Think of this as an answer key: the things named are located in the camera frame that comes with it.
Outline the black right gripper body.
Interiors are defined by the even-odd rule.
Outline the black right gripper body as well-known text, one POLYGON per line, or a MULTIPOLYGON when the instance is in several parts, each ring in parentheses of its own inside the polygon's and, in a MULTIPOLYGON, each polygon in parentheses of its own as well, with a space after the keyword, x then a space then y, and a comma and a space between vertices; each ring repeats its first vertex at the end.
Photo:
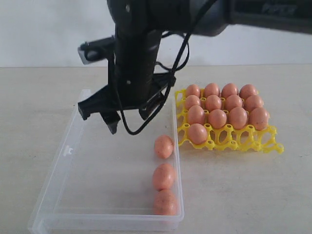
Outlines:
POLYGON ((169 80, 154 69, 162 34, 174 28, 175 1, 110 0, 107 5, 115 23, 108 84, 78 104, 83 119, 93 113, 139 111, 153 97, 163 98, 169 80))

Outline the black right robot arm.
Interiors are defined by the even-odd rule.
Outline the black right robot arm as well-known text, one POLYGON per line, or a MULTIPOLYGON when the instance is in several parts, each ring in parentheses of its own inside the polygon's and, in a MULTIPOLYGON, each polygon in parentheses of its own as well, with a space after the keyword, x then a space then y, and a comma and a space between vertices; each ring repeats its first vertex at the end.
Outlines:
POLYGON ((303 34, 312 32, 309 0, 109 0, 115 34, 78 48, 81 61, 108 61, 108 83, 78 103, 83 119, 99 113, 112 134, 124 111, 138 110, 145 124, 159 113, 174 86, 180 59, 192 35, 214 37, 228 25, 248 25, 303 34), (172 68, 155 73, 160 42, 183 37, 172 68))

